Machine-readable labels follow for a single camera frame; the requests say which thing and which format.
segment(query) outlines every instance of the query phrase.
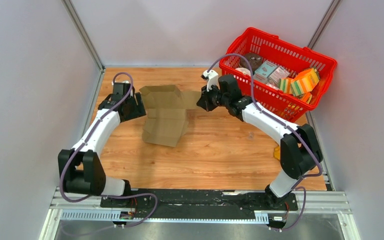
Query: flattened cardboard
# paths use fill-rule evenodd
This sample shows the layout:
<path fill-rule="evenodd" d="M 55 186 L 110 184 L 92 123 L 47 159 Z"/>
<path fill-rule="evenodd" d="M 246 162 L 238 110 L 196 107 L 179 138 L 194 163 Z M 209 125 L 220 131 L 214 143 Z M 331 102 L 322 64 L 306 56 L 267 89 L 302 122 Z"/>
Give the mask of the flattened cardboard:
<path fill-rule="evenodd" d="M 197 108 L 201 92 L 182 92 L 176 85 L 144 86 L 139 91 L 147 112 L 142 140 L 176 147 L 188 129 L 186 110 Z"/>

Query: wooden tabletop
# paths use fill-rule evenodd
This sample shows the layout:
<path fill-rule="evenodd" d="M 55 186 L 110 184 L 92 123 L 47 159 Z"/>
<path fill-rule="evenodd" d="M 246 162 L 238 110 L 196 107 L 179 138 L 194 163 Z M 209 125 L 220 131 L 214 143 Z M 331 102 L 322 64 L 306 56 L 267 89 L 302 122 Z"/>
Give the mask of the wooden tabletop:
<path fill-rule="evenodd" d="M 143 86 L 176 84 L 182 91 L 200 91 L 205 68 L 107 68 L 98 104 L 113 90 L 112 79 L 128 72 L 136 91 Z M 127 80 L 126 76 L 117 82 Z M 274 140 L 256 127 L 229 115 L 188 110 L 187 133 L 176 147 L 142 141 L 146 116 L 121 123 L 106 143 L 100 160 L 105 173 L 130 181 L 132 188 L 263 190 L 281 170 L 273 158 Z M 297 123 L 305 123 L 301 118 Z M 326 190 L 323 177 L 301 183 L 307 190 Z"/>

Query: red basket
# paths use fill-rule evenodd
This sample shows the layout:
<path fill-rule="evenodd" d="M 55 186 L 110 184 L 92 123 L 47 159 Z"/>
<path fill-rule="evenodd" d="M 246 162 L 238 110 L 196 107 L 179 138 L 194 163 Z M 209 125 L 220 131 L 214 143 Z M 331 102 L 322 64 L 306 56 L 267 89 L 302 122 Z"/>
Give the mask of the red basket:
<path fill-rule="evenodd" d="M 328 90 L 334 75 L 337 62 L 328 56 L 317 53 L 308 47 L 298 47 L 280 40 L 278 36 L 268 34 L 253 27 L 236 38 L 227 49 L 227 54 L 256 53 L 272 63 L 287 69 L 294 78 L 299 72 L 310 67 L 317 68 L 320 75 L 320 82 L 311 91 L 313 98 L 310 103 L 305 103 L 292 95 L 275 90 L 263 83 L 254 80 L 254 96 L 266 109 L 279 117 L 295 122 L 305 112 L 317 107 L 323 94 Z M 251 77 L 235 70 L 239 66 L 240 58 L 228 56 L 220 61 L 221 74 L 233 74 L 237 79 L 243 94 L 251 95 Z"/>

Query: cable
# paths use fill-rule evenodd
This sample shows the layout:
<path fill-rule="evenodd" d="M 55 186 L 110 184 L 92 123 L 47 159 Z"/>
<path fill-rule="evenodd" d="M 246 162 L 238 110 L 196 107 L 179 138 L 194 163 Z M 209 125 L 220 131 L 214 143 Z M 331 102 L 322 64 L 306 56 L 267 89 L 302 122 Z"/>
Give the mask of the cable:
<path fill-rule="evenodd" d="M 103 121 L 103 119 L 108 115 L 110 114 L 114 109 L 116 109 L 117 107 L 119 107 L 126 99 L 127 97 L 130 95 L 132 89 L 133 89 L 133 77 L 128 74 L 127 72 L 119 72 L 117 73 L 114 78 L 112 79 L 112 84 L 114 85 L 114 83 L 116 82 L 116 78 L 120 75 L 126 75 L 129 77 L 130 79 L 130 86 L 127 90 L 127 93 L 121 98 L 120 101 L 118 101 L 114 106 L 112 106 L 110 109 L 108 109 L 100 118 L 98 121 L 96 121 L 96 123 L 93 125 L 92 129 L 89 131 L 89 133 L 87 134 L 86 138 L 84 139 L 84 142 L 82 142 L 80 144 L 80 146 L 74 150 L 73 154 L 68 158 L 68 161 L 67 163 L 65 164 L 62 172 L 61 172 L 61 177 L 59 179 L 59 192 L 61 193 L 61 196 L 64 200 L 66 200 L 67 202 L 70 202 L 70 203 L 79 203 L 87 198 L 89 198 L 91 195 L 86 195 L 84 197 L 81 197 L 81 198 L 78 198 L 78 199 L 71 199 L 69 197 L 67 197 L 66 193 L 64 192 L 64 178 L 66 176 L 66 173 L 67 173 L 67 169 L 69 168 L 70 164 L 72 163 L 74 157 L 77 155 L 77 153 L 79 153 L 79 151 L 88 144 L 88 141 L 89 139 L 92 137 L 93 133 L 95 132 L 95 130 L 97 129 L 98 125 Z M 112 196 L 112 195 L 108 195 L 108 196 L 102 196 L 102 197 L 108 197 L 108 198 L 112 198 L 112 199 L 133 199 L 133 198 L 137 198 L 137 197 L 143 197 L 143 196 L 151 196 L 151 197 L 154 197 L 155 198 L 155 204 L 153 206 L 153 209 L 152 211 L 144 218 L 142 218 L 142 220 L 138 221 L 138 222 L 135 222 L 133 224 L 129 224 L 129 225 L 125 225 L 125 226 L 122 226 L 122 227 L 127 227 L 127 228 L 130 228 L 130 227 L 134 227 L 134 226 L 137 226 L 141 223 L 143 223 L 144 221 L 146 221 L 148 218 L 150 218 L 150 216 L 155 212 L 155 210 L 157 209 L 157 205 L 158 205 L 158 198 L 155 194 L 153 193 L 140 193 L 140 194 L 135 194 L 135 195 L 131 195 L 131 196 Z M 110 228 L 113 228 L 114 226 L 108 226 L 108 227 L 104 227 L 104 228 L 101 228 L 101 229 L 98 229 L 96 231 L 92 231 L 92 232 L 88 232 L 88 233 L 83 233 L 83 234 L 71 234 L 71 233 L 68 233 L 68 232 L 65 232 L 64 231 L 64 228 L 62 227 L 61 228 L 61 231 L 70 236 L 70 237 L 82 237 L 82 236 L 87 236 L 87 235 L 92 235 L 92 234 L 95 234 L 95 233 L 98 233 L 98 232 L 101 232 L 103 230 L 107 230 L 107 229 L 110 229 Z"/>
<path fill-rule="evenodd" d="M 229 57 L 229 56 L 236 56 L 236 57 L 240 57 L 242 58 L 243 60 L 245 60 L 247 66 L 248 66 L 248 69 L 250 71 L 250 73 L 253 72 L 253 69 L 251 68 L 251 64 L 250 62 L 248 61 L 248 59 L 246 59 L 244 56 L 240 55 L 240 54 L 237 54 L 237 53 L 228 53 L 228 54 L 225 54 L 223 56 L 221 56 L 219 59 L 217 59 L 210 67 L 209 69 L 207 70 L 207 73 L 210 72 L 210 70 L 223 58 L 225 57 Z M 315 165 L 317 166 L 318 168 L 318 173 L 316 174 L 306 174 L 306 175 L 303 175 L 298 181 L 296 181 L 296 183 L 291 187 L 291 190 L 293 189 L 303 189 L 304 190 L 304 200 L 302 201 L 302 208 L 301 208 L 301 212 L 299 213 L 299 216 L 298 216 L 298 219 L 289 227 L 287 228 L 284 228 L 284 229 L 278 229 L 279 232 L 281 231 L 287 231 L 287 230 L 290 230 L 292 229 L 293 227 L 295 227 L 295 225 L 297 225 L 298 221 L 301 219 L 301 216 L 303 215 L 304 213 L 304 208 L 306 206 L 306 188 L 303 187 L 303 186 L 298 186 L 298 184 L 301 183 L 301 181 L 304 179 L 304 178 L 307 178 L 307 177 L 318 177 L 318 176 L 321 176 L 323 174 L 323 168 L 322 166 L 320 165 L 319 161 L 317 160 L 316 156 L 314 155 L 313 151 L 311 151 L 310 147 L 307 145 L 307 143 L 303 140 L 303 138 L 300 136 L 300 134 L 298 134 L 298 132 L 296 132 L 292 127 L 290 127 L 289 125 L 287 125 L 285 122 L 283 122 L 282 120 L 272 116 L 271 114 L 269 114 L 268 112 L 264 111 L 263 109 L 261 109 L 260 106 L 258 106 L 257 104 L 257 101 L 254 97 L 254 78 L 253 76 L 250 76 L 251 78 L 251 99 L 252 99 L 252 102 L 254 103 L 254 106 L 260 111 L 260 113 L 263 113 L 264 115 L 268 116 L 269 118 L 271 118 L 272 120 L 276 121 L 277 123 L 279 123 L 281 126 L 283 126 L 284 128 L 288 129 L 289 131 L 291 131 L 295 136 L 296 138 L 298 138 L 298 140 L 301 142 L 301 144 L 304 146 L 305 150 L 307 150 L 307 152 L 310 154 L 311 158 L 314 160 L 314 163 Z"/>

